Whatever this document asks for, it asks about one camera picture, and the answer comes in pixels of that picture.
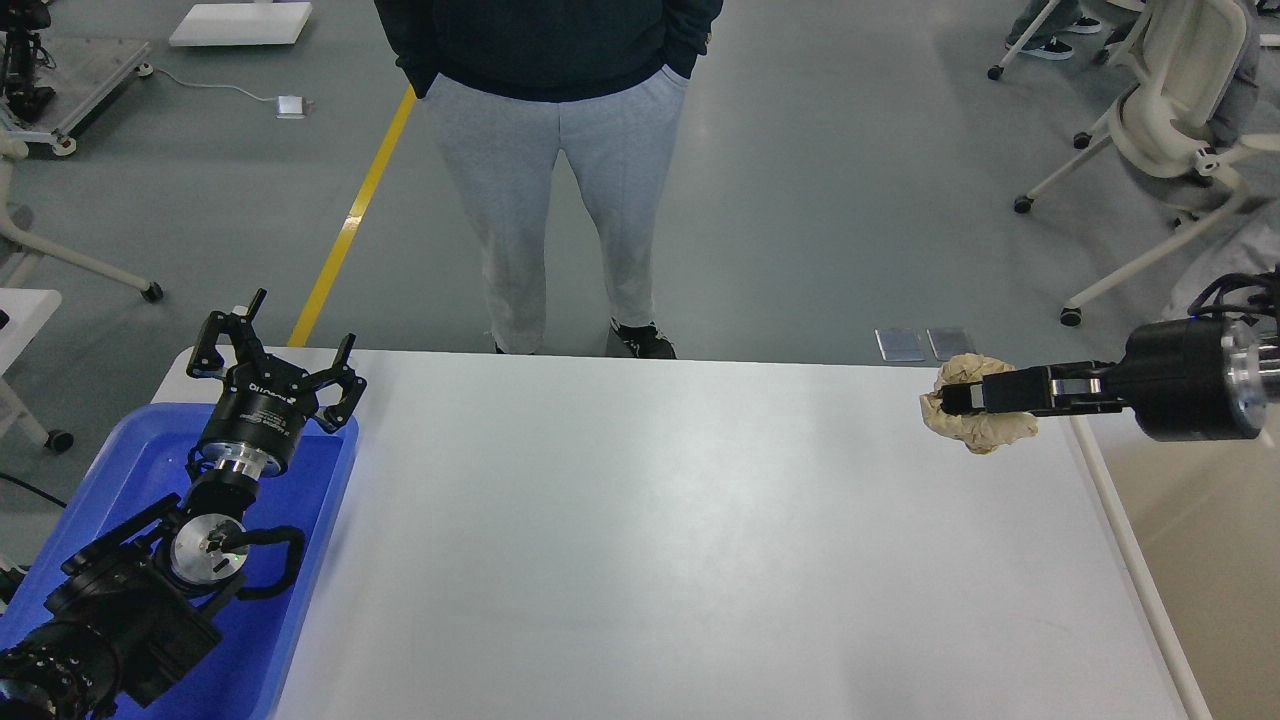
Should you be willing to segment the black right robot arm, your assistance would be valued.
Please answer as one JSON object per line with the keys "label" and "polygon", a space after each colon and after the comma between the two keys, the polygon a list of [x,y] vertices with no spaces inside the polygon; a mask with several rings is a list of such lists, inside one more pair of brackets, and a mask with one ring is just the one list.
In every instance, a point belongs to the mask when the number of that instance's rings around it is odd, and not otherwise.
{"label": "black right robot arm", "polygon": [[1156,441],[1253,439],[1277,405],[1277,270],[1219,277],[1187,318],[1134,329],[1117,363],[983,373],[928,397],[948,420],[1130,410]]}

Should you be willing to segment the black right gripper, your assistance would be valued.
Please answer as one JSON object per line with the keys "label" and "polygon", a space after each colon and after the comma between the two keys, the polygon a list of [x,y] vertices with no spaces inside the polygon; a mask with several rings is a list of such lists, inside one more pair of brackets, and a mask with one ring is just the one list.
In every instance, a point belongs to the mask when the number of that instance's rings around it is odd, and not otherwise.
{"label": "black right gripper", "polygon": [[940,391],[954,416],[1074,416],[1132,407],[1152,439],[1253,439],[1263,428],[1260,337],[1225,318],[1137,328],[1115,363],[1080,361],[984,375]]}

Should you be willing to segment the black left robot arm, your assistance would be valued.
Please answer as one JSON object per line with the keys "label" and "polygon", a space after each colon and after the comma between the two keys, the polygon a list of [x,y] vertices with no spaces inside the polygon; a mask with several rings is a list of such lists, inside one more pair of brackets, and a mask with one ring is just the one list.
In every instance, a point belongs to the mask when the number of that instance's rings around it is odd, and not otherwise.
{"label": "black left robot arm", "polygon": [[265,296],[209,314],[186,370],[220,380],[221,395],[189,450],[188,492],[61,565],[51,618],[3,651],[5,719],[108,719],[119,694],[148,706],[214,651],[214,619],[229,602],[271,600],[298,580],[306,532],[250,529],[246,514],[262,479],[288,470],[307,423],[337,433],[367,383],[349,365],[355,334],[316,372],[269,354],[253,329]]}

